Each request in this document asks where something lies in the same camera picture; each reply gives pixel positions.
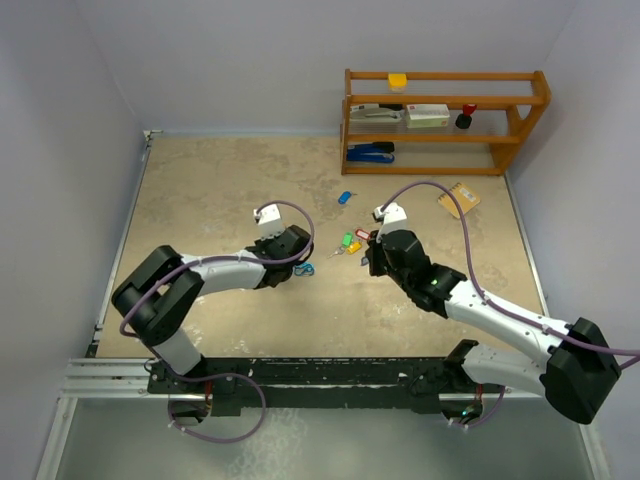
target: red cap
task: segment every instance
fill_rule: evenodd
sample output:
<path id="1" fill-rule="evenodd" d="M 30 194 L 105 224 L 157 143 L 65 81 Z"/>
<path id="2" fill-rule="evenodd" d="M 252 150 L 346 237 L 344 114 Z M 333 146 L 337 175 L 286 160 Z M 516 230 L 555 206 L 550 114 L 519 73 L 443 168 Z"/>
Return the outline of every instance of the red cap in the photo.
<path id="1" fill-rule="evenodd" d="M 467 105 L 463 105 L 462 106 L 462 113 L 464 113 L 465 115 L 469 116 L 471 115 L 473 112 L 476 111 L 476 108 L 478 108 L 477 105 L 473 105 L 473 104 L 467 104 Z"/>

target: yellow key tag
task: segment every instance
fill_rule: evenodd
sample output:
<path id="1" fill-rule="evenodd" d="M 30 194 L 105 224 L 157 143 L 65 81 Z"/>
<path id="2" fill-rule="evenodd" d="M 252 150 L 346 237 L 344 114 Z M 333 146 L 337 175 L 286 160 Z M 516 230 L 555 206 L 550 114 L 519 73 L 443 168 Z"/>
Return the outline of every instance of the yellow key tag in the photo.
<path id="1" fill-rule="evenodd" d="M 351 245 L 349 245 L 347 247 L 347 253 L 349 255 L 352 255 L 352 254 L 356 253 L 358 250 L 360 250 L 361 248 L 362 248 L 362 244 L 360 242 L 352 243 Z"/>

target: white box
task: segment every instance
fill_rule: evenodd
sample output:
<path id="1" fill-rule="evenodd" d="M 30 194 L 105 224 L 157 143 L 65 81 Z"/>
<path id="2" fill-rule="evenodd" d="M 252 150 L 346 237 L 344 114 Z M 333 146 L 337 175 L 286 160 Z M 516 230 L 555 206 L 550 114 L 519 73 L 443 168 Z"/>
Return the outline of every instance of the white box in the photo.
<path id="1" fill-rule="evenodd" d="M 446 127 L 449 124 L 449 107 L 446 104 L 407 105 L 407 127 Z"/>

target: red object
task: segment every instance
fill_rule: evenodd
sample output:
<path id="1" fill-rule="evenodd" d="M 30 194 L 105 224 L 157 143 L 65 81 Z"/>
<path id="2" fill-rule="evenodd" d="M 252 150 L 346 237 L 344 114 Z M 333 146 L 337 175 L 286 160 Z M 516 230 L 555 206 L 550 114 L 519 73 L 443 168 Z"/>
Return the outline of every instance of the red object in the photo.
<path id="1" fill-rule="evenodd" d="M 463 105 L 462 113 L 465 114 L 466 116 L 470 116 L 473 112 L 476 111 L 476 108 L 478 108 L 477 105 Z"/>
<path id="2" fill-rule="evenodd" d="M 367 241 L 371 238 L 371 234 L 369 232 L 365 232 L 361 228 L 356 229 L 356 237 L 361 238 L 364 241 Z"/>

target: green key tag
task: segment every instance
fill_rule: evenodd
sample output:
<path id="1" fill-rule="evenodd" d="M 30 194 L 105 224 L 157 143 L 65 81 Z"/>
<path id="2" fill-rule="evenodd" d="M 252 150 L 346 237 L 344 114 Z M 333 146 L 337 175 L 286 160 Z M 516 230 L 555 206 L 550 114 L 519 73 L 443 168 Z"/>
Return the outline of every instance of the green key tag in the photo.
<path id="1" fill-rule="evenodd" d="M 351 234 L 351 232 L 345 233 L 344 237 L 342 237 L 342 246 L 347 248 L 349 245 L 351 245 L 352 240 L 353 240 L 353 235 Z"/>

